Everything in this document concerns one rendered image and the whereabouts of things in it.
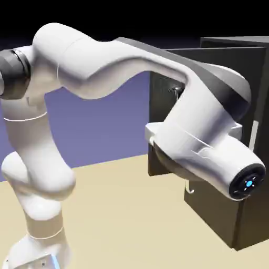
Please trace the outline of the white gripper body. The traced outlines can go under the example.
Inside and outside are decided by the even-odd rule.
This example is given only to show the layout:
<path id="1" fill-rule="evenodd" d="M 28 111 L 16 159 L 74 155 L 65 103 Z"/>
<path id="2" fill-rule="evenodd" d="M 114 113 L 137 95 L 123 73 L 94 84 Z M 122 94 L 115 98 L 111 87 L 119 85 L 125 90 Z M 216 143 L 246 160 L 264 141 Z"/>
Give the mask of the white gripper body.
<path id="1" fill-rule="evenodd" d="M 161 127 L 162 122 L 150 122 L 145 126 L 145 138 L 149 145 L 153 145 L 154 136 L 157 133 L 158 129 Z M 229 131 L 229 135 L 237 140 L 241 140 L 242 137 L 242 125 L 236 123 L 231 130 Z"/>

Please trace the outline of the dark cabinet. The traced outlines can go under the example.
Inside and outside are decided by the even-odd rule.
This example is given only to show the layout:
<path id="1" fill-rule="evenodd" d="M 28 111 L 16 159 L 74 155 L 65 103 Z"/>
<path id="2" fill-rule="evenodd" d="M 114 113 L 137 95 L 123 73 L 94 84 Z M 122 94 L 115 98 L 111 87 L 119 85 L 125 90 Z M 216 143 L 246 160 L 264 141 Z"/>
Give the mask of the dark cabinet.
<path id="1" fill-rule="evenodd" d="M 249 147 L 265 163 L 267 174 L 262 186 L 250 198 L 243 201 L 235 249 L 241 250 L 269 239 L 269 37 L 204 37 L 198 48 L 228 47 L 264 47 L 266 49 Z"/>

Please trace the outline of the dark tall cabinet door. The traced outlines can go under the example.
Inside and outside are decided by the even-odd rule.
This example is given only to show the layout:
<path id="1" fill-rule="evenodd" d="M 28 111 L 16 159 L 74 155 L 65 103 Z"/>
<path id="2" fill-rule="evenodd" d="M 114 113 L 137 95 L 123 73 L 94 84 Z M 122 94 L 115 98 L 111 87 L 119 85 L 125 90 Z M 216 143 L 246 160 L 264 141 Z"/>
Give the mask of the dark tall cabinet door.
<path id="1" fill-rule="evenodd" d="M 264 47 L 188 48 L 170 49 L 169 52 L 200 62 L 229 67 L 248 80 L 252 103 L 239 123 L 243 125 L 241 141 L 249 146 L 266 49 Z M 177 81 L 166 76 L 150 74 L 150 122 L 162 122 L 166 118 L 176 100 L 175 94 L 169 90 L 178 85 Z"/>

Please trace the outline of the dark short cabinet door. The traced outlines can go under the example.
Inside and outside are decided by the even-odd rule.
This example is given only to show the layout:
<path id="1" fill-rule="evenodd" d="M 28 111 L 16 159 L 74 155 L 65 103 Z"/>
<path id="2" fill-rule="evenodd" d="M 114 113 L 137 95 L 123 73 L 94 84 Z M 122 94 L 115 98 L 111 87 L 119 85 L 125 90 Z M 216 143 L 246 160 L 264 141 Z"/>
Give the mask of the dark short cabinet door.
<path id="1" fill-rule="evenodd" d="M 243 201 L 233 201 L 206 181 L 190 181 L 193 194 L 184 191 L 184 201 L 230 248 L 237 248 Z"/>

